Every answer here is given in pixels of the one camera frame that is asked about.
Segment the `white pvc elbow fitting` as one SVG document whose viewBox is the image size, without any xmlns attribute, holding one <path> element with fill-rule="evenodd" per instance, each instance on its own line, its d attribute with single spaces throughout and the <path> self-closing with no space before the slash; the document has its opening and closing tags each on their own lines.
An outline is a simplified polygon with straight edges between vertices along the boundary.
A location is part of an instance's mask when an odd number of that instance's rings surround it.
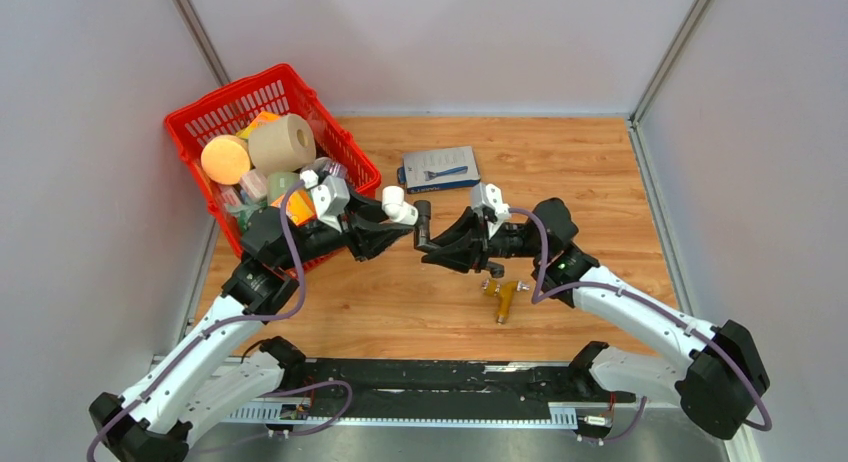
<svg viewBox="0 0 848 462">
<path fill-rule="evenodd" d="M 405 200 L 405 189 L 400 186 L 387 186 L 382 190 L 381 207 L 385 215 L 394 223 L 414 226 L 419 212 Z"/>
</svg>

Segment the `dark grey metal faucet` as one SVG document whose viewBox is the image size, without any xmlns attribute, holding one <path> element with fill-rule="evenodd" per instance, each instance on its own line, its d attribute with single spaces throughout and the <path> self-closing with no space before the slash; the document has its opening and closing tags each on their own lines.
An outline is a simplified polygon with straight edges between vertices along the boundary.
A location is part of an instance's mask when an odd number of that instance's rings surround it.
<svg viewBox="0 0 848 462">
<path fill-rule="evenodd" d="M 419 212 L 418 221 L 414 225 L 413 231 L 414 249 L 422 252 L 421 245 L 431 242 L 431 239 L 435 237 L 431 233 L 432 206 L 429 201 L 419 200 L 414 203 L 414 207 Z M 502 278 L 505 275 L 504 266 L 497 262 L 486 264 L 483 271 L 488 272 L 495 279 Z"/>
</svg>

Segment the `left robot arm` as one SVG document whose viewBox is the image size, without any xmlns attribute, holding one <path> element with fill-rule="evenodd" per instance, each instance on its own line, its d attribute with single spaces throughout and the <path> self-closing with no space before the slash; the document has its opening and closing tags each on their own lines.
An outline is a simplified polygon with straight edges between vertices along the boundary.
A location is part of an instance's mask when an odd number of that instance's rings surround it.
<svg viewBox="0 0 848 462">
<path fill-rule="evenodd" d="M 254 213 L 241 237 L 241 262 L 189 334 L 138 382 L 91 403 L 97 433 L 87 460 L 103 446 L 119 461 L 182 461 L 250 400 L 275 390 L 285 397 L 302 390 L 304 356 L 281 339 L 261 344 L 224 375 L 213 374 L 261 328 L 302 309 L 305 263 L 342 248 L 358 260 L 372 259 L 422 219 L 396 186 L 384 189 L 381 200 L 326 185 L 310 194 L 317 216 L 302 225 L 283 204 Z"/>
</svg>

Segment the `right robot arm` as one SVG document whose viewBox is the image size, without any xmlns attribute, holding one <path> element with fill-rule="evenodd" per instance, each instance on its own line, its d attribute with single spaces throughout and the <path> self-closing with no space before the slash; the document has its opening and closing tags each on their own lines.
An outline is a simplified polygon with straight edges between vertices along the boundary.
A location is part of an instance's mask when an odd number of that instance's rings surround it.
<svg viewBox="0 0 848 462">
<path fill-rule="evenodd" d="M 532 301 L 559 300 L 637 338 L 653 356 L 605 342 L 587 344 L 573 359 L 573 392 L 592 401 L 629 392 L 674 404 L 709 435 L 732 439 L 748 426 L 768 432 L 773 419 L 763 401 L 770 380 L 750 331 L 734 320 L 722 325 L 676 310 L 636 289 L 581 250 L 578 228 L 559 198 L 520 211 L 500 199 L 477 201 L 438 236 L 430 233 L 431 205 L 414 204 L 415 247 L 426 264 L 496 276 L 500 258 L 533 261 Z M 521 212 L 524 223 L 510 217 Z"/>
</svg>

